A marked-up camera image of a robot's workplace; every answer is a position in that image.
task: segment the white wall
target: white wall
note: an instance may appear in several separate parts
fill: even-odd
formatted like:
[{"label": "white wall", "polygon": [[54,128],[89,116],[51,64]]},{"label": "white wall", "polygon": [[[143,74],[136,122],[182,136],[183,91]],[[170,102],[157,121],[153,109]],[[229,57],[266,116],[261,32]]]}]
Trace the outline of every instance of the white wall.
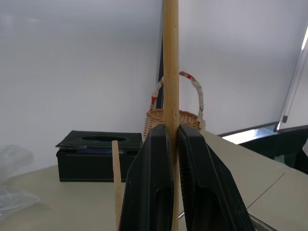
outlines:
[{"label": "white wall", "polygon": [[308,126],[308,46],[303,50],[295,83],[290,91],[283,115],[288,116],[286,123],[281,122],[279,129]]},{"label": "white wall", "polygon": [[71,130],[142,132],[160,55],[161,1],[0,1],[0,146],[56,164]]},{"label": "white wall", "polygon": [[[308,22],[307,0],[180,0],[180,69],[204,90],[207,130],[279,121]],[[197,113],[180,83],[180,108]]]}]

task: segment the red and white handle wrap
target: red and white handle wrap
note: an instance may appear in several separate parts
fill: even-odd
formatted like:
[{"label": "red and white handle wrap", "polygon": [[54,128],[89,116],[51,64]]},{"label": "red and white handle wrap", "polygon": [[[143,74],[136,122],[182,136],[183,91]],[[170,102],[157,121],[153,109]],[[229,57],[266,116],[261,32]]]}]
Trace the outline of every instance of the red and white handle wrap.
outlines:
[{"label": "red and white handle wrap", "polygon": [[[201,85],[193,76],[191,76],[190,74],[188,74],[188,73],[186,73],[184,71],[180,72],[180,76],[184,76],[187,79],[189,79],[191,81],[192,85],[196,88],[196,90],[198,92],[199,113],[198,113],[197,121],[200,122],[200,133],[204,134],[204,133],[202,133],[202,132],[205,131],[205,121],[203,119],[204,102],[203,102],[203,91],[202,91]],[[154,105],[155,105],[155,102],[157,100],[159,89],[162,87],[163,83],[164,83],[164,77],[162,77],[162,79],[158,82],[156,90],[152,94],[152,102],[151,102],[150,110],[154,109]]]}]

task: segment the wicker basket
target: wicker basket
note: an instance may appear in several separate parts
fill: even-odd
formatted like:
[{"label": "wicker basket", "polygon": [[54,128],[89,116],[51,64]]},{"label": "wicker basket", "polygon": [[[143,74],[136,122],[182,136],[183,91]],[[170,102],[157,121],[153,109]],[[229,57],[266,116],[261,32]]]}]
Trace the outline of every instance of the wicker basket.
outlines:
[{"label": "wicker basket", "polygon": [[[198,97],[199,97],[199,113],[196,116],[193,113],[185,112],[180,110],[180,124],[188,125],[192,128],[196,128],[200,131],[201,134],[204,135],[205,132],[205,121],[203,120],[203,92],[200,83],[191,75],[186,72],[180,72],[180,76],[184,76],[189,79],[192,85],[197,89]],[[143,139],[145,140],[149,131],[157,126],[158,124],[163,124],[165,121],[164,110],[163,109],[154,109],[154,105],[158,96],[159,89],[162,87],[164,83],[164,77],[158,82],[156,90],[152,94],[152,102],[151,107],[148,113],[146,114],[146,120],[143,131]]]}]

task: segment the bamboo pole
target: bamboo pole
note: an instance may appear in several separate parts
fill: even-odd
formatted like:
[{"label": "bamboo pole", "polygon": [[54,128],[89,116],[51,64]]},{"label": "bamboo pole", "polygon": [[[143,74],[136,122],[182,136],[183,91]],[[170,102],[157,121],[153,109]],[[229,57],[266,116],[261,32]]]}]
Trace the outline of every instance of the bamboo pole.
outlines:
[{"label": "bamboo pole", "polygon": [[121,211],[123,204],[123,189],[120,169],[119,147],[117,141],[112,141],[112,163],[114,171],[114,183],[115,183],[115,223],[116,230],[119,230]]},{"label": "bamboo pole", "polygon": [[179,230],[179,0],[163,0],[164,109],[174,178],[172,231]]}]

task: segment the black tissue box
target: black tissue box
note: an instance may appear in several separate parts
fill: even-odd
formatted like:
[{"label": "black tissue box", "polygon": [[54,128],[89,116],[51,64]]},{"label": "black tissue box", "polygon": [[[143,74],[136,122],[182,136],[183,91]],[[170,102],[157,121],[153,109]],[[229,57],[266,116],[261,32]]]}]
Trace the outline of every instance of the black tissue box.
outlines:
[{"label": "black tissue box", "polygon": [[122,182],[142,146],[141,133],[71,131],[56,147],[60,181],[113,182],[112,141],[117,140]]}]

